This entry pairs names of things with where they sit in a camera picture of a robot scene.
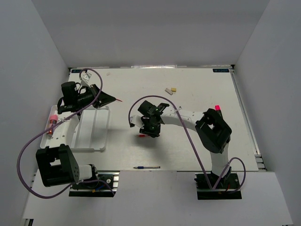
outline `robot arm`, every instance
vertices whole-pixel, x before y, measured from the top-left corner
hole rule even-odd
[[[176,111],[181,115],[185,126],[198,133],[202,144],[210,152],[212,161],[212,174],[219,177],[226,167],[228,160],[228,146],[231,128],[223,120],[222,116],[214,109],[206,112],[190,112],[183,109],[175,110],[168,104],[161,103],[156,107],[148,101],[144,101],[138,111],[143,115],[130,117],[131,126],[138,126],[140,133],[151,137],[158,137],[161,124],[173,124],[182,126]],[[230,167],[222,176],[230,174]]]
[[[63,83],[61,86],[63,97],[58,103],[59,120],[64,120],[72,113],[90,104],[99,92],[99,88],[95,84],[82,86],[80,91],[85,89],[84,93],[78,91],[76,83],[72,81]],[[101,92],[93,107],[100,108],[115,100],[116,98]],[[57,126],[48,146],[36,152],[36,159],[44,186],[98,179],[94,165],[78,165],[70,149],[73,134],[79,121],[80,114],[74,115],[63,124]]]

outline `small eraser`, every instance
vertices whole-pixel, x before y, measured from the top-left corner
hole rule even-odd
[[[168,93],[169,95],[173,95],[174,94],[169,88],[166,88],[165,92]]]

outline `red marker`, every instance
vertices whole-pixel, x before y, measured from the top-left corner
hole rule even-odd
[[[136,137],[149,137],[149,135],[139,134],[139,135],[136,135]]]
[[[218,114],[221,116],[221,118],[222,118],[222,111],[221,111],[221,108],[220,108],[220,106],[219,105],[216,105],[215,106],[215,110],[218,112]]]

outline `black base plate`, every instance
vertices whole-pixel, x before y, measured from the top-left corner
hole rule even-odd
[[[220,183],[217,186],[217,189],[223,189],[226,190],[229,188],[231,191],[210,191],[209,186],[206,182],[204,174],[197,174],[197,178],[195,181],[197,182],[197,194],[198,194],[198,200],[223,200],[223,199],[242,199],[241,192],[232,192],[239,186],[239,179],[236,173],[230,173],[229,177],[227,178],[224,183]],[[210,183],[212,185],[215,184],[216,178],[213,179],[213,177],[208,174]]]
[[[108,184],[111,189],[113,189],[113,174],[99,174],[98,178],[100,180],[106,181],[110,179],[111,182]],[[114,197],[112,192],[108,189],[107,186],[104,186],[102,189],[92,192],[93,189],[96,189],[102,186],[103,183],[91,183],[83,184],[79,183],[78,185],[72,185],[71,190],[69,191],[70,197]]]

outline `clear plastic tray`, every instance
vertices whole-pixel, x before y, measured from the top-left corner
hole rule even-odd
[[[56,105],[52,106],[49,117],[53,114],[57,114]],[[71,150],[73,152],[104,151],[107,144],[109,120],[110,109],[108,106],[99,109],[89,107],[84,110],[74,131]],[[44,134],[40,147],[45,148],[50,138],[50,136]]]

